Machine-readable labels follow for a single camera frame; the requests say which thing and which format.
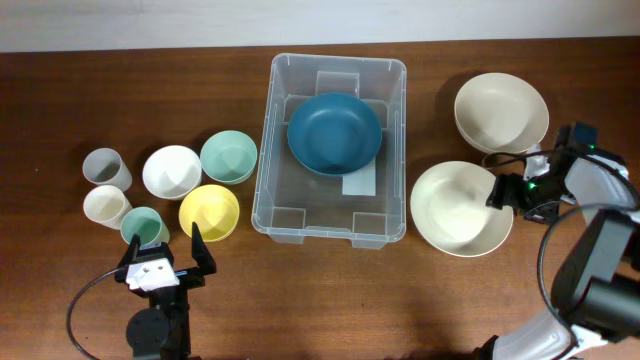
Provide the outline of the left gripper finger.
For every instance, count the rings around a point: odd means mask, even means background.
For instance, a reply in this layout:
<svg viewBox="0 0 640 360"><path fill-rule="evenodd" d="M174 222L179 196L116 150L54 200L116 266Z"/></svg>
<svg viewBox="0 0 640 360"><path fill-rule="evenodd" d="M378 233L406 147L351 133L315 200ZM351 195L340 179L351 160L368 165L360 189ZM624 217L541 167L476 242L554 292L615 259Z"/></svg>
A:
<svg viewBox="0 0 640 360"><path fill-rule="evenodd" d="M128 245L127 250L125 251L123 257L121 258L118 269L125 270L132 262L136 259L138 250L140 248L140 236L138 234L134 234L132 239Z"/></svg>
<svg viewBox="0 0 640 360"><path fill-rule="evenodd" d="M217 265L208 248L204 244L202 234L196 222L192 223L192 258L203 275L215 274Z"/></svg>

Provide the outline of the green cup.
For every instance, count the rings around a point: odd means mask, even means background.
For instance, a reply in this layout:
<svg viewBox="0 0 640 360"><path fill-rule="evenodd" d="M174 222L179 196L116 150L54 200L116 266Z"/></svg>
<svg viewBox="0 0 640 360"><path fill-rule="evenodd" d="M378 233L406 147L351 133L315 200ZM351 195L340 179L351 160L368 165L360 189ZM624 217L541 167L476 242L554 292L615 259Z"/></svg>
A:
<svg viewBox="0 0 640 360"><path fill-rule="evenodd" d="M138 235L142 249L159 246L170 240L169 230L157 211L149 207L138 207L123 218L120 233L127 244Z"/></svg>

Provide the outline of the beige plate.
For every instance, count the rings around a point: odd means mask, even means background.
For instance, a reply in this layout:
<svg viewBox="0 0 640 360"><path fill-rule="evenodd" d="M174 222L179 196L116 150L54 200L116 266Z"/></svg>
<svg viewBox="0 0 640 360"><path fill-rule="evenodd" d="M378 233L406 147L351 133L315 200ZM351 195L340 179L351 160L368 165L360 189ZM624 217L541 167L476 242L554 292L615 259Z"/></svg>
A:
<svg viewBox="0 0 640 360"><path fill-rule="evenodd" d="M528 82L506 73L484 73L468 80L454 101L455 124L467 143L487 153L522 153L540 143L549 111Z"/></svg>

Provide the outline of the cream plate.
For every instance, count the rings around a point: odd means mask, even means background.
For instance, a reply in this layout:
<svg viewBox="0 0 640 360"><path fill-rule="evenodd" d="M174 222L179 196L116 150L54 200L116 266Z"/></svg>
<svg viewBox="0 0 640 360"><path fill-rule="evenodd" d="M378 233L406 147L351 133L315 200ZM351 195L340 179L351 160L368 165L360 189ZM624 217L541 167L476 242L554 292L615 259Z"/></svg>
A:
<svg viewBox="0 0 640 360"><path fill-rule="evenodd" d="M497 177L463 161L436 164L416 180L410 212L420 235L449 255L472 258L491 253L507 239L513 209L486 205Z"/></svg>

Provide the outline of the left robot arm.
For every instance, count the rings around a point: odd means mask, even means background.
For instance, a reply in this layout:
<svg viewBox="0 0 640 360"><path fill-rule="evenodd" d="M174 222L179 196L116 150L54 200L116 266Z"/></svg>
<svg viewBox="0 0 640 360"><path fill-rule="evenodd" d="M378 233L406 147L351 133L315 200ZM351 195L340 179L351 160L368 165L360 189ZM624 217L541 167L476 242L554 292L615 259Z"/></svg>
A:
<svg viewBox="0 0 640 360"><path fill-rule="evenodd" d="M191 256L194 267L176 270L167 244L142 249L140 237L132 237L114 279L149 301L126 328L135 359L187 359L191 355L188 292L203 287L205 277L217 272L196 224L192 225Z"/></svg>

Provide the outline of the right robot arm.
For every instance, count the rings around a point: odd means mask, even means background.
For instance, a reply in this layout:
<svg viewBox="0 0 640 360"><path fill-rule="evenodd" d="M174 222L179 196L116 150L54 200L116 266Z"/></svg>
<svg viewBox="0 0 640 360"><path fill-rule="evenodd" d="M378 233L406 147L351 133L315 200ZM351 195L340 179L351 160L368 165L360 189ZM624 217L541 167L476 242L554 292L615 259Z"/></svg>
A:
<svg viewBox="0 0 640 360"><path fill-rule="evenodd" d="M537 255L537 284L546 309L515 332L493 336L475 359L574 359L587 349L639 335L639 283L618 274L620 263L639 268L639 193L624 160L596 145L597 131L582 123L562 127L554 147L501 153L503 164L521 162L523 174L500 175L486 204L511 207L544 224ZM544 257L556 228L582 215L586 229L544 283Z"/></svg>

